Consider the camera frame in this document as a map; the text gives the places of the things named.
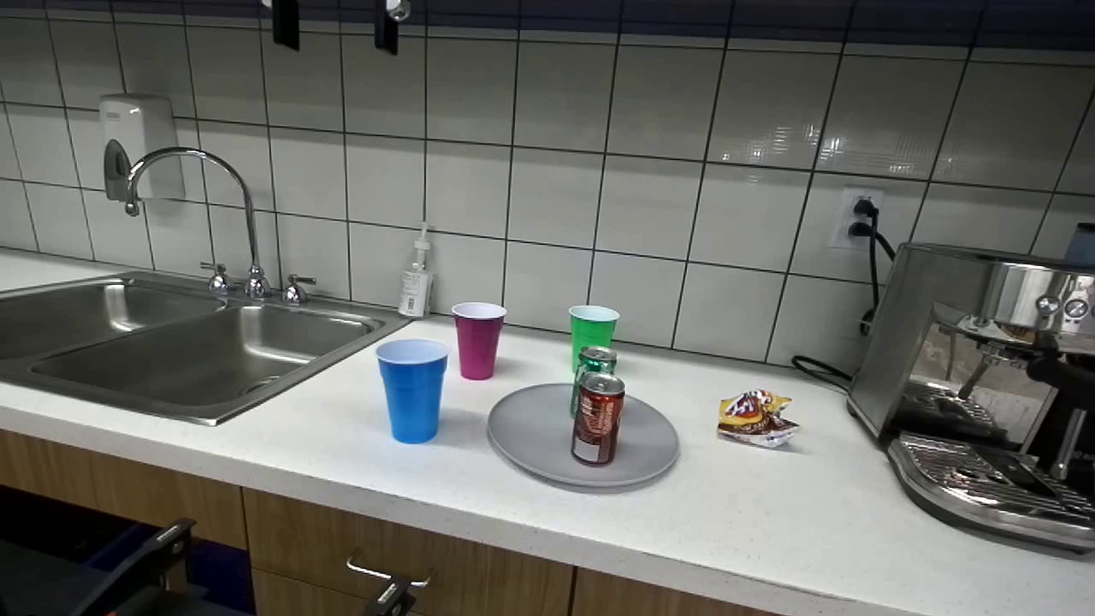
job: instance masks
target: blue plastic cup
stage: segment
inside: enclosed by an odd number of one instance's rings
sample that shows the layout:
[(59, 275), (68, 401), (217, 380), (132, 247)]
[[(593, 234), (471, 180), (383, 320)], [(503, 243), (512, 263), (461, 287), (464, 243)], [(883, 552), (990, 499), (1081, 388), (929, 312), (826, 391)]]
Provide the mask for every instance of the blue plastic cup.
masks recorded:
[(431, 440), (440, 415), (440, 380), (447, 349), (431, 339), (393, 339), (376, 347), (390, 434), (395, 440)]

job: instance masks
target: white countertop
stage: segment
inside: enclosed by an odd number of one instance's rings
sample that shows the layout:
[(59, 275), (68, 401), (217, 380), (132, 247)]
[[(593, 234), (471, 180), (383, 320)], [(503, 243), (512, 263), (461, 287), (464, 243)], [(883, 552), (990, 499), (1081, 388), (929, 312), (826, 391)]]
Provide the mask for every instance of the white countertop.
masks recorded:
[[(0, 292), (83, 275), (102, 267), (0, 252)], [(1091, 558), (990, 542), (914, 506), (830, 388), (623, 349), (619, 376), (678, 426), (682, 461), (634, 491), (572, 491), (523, 477), (484, 440), (497, 401), (566, 380), (564, 335), (505, 329), (484, 382), (457, 376), (447, 320), (395, 335), (452, 349), (431, 446), (387, 434), (374, 349), (222, 426), (7, 382), (0, 426), (772, 614), (1095, 610)], [(718, 396), (757, 388), (792, 396), (789, 453), (716, 438)]]

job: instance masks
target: gray plate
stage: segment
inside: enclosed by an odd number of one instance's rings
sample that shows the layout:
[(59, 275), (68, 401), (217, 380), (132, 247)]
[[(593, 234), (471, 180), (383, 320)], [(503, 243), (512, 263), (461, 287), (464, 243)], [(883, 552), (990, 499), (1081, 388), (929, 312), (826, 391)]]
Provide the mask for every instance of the gray plate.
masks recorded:
[(488, 446), (516, 467), (576, 490), (630, 490), (678, 465), (675, 423), (641, 396), (623, 401), (617, 460), (572, 460), (572, 382), (539, 382), (503, 396), (484, 422)]

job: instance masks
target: coffee machine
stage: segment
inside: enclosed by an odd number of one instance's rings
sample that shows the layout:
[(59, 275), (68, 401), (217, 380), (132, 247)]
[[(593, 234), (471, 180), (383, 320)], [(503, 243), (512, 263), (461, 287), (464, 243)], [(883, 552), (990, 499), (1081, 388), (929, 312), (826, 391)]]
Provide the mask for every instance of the coffee machine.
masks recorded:
[(901, 247), (849, 406), (909, 499), (990, 534), (1095, 546), (1091, 497), (1067, 485), (1095, 409), (1091, 309), (1095, 267)]

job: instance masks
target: green cup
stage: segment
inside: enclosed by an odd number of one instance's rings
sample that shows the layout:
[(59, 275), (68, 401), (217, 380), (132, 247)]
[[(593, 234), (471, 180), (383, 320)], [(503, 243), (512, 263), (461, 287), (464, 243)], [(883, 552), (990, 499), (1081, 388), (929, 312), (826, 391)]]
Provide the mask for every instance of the green cup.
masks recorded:
[(578, 373), (578, 356), (585, 347), (612, 347), (619, 312), (604, 306), (572, 306), (572, 368)]

